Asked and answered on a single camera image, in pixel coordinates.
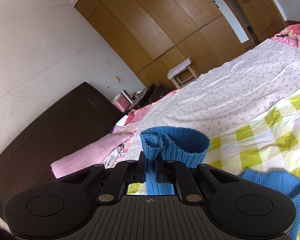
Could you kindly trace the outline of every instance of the white cloth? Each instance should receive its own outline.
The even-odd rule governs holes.
[[[171,79],[174,76],[178,75],[181,71],[185,70],[191,64],[192,60],[187,58],[185,61],[181,62],[178,66],[169,70],[167,78]]]
[[[140,132],[154,126],[189,127],[215,136],[250,121],[300,87],[300,48],[266,40],[153,104],[126,159],[139,158]]]

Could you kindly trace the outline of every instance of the wooden headboard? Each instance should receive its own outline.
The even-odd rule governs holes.
[[[49,107],[0,154],[0,217],[10,197],[55,179],[52,162],[99,140],[121,117],[86,82]]]

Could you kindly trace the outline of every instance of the stool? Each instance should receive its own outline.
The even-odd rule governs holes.
[[[195,70],[195,68],[192,66],[191,62],[192,62],[192,60],[190,58],[187,58],[185,61],[181,62],[178,66],[169,70],[167,77],[168,77],[168,79],[171,80],[171,82],[175,85],[175,87],[177,89],[183,88],[187,84],[198,79],[199,74]],[[186,78],[185,80],[180,80],[178,75],[187,69],[190,71],[191,76]]]

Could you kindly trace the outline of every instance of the brown cabinet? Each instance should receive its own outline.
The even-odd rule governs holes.
[[[167,74],[187,57],[202,74],[243,53],[212,0],[79,0],[75,7],[145,86],[174,89]]]

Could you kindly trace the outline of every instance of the tissue box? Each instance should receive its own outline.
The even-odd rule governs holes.
[[[124,96],[119,96],[117,100],[113,103],[121,112],[124,112],[130,106],[129,101]]]

